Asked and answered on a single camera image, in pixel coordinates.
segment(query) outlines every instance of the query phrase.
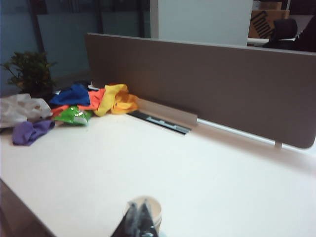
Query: white wall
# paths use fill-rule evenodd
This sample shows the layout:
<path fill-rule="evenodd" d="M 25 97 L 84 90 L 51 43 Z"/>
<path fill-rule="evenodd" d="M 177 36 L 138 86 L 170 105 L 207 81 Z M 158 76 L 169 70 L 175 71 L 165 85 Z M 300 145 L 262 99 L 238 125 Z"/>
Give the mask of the white wall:
<path fill-rule="evenodd" d="M 246 45 L 252 2 L 158 0 L 158 37 L 164 40 Z"/>

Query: paper cup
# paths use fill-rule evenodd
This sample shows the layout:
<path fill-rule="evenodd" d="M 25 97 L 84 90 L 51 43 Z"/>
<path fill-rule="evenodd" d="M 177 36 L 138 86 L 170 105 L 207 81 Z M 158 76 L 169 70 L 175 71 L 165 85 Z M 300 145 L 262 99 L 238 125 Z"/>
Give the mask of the paper cup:
<path fill-rule="evenodd" d="M 154 199 L 153 197 L 150 197 L 150 196 L 136 197 L 133 200 L 131 200 L 130 202 L 134 202 L 137 204 L 137 207 L 140 207 L 146 199 L 147 199 L 147 202 L 148 202 L 150 209 L 151 209 L 150 212 L 152 214 L 154 227 L 155 227 L 157 233 L 159 234 L 159 228 L 160 228 L 160 224 L 161 224 L 161 220 L 162 220 L 160 203 L 156 199 Z M 123 210 L 123 216 L 127 213 L 129 207 L 130 207 L 130 205 L 129 205 L 129 203 L 127 203 L 124 210 Z"/>

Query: white plastic bag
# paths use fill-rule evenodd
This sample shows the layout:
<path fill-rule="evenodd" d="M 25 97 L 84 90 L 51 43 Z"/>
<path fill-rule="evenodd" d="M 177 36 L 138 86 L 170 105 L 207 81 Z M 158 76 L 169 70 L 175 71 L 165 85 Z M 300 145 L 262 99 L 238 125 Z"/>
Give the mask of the white plastic bag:
<path fill-rule="evenodd" d="M 52 115 L 43 99 L 31 98 L 29 94 L 17 94 L 0 99 L 0 127 L 14 127 L 24 122 L 36 122 Z"/>

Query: black chair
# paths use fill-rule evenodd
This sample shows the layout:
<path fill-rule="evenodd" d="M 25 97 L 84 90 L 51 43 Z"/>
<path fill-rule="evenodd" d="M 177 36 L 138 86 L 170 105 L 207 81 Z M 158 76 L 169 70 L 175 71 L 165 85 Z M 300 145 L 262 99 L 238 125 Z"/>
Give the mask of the black chair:
<path fill-rule="evenodd" d="M 294 49 L 294 41 L 292 39 L 297 34 L 297 24 L 294 19 L 275 20 L 275 30 L 268 43 L 264 44 L 264 48 L 278 49 Z"/>

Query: potted plant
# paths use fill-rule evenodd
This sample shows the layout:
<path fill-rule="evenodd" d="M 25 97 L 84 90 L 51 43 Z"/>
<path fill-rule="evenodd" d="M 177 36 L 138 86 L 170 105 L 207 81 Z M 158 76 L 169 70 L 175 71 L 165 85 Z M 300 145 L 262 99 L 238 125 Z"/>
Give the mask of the potted plant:
<path fill-rule="evenodd" d="M 14 52 L 8 62 L 1 64 L 12 74 L 8 84 L 16 85 L 21 89 L 20 93 L 29 93 L 31 97 L 43 98 L 52 94 L 55 83 L 50 78 L 49 68 L 56 63 L 48 63 L 46 55 L 46 52 Z"/>

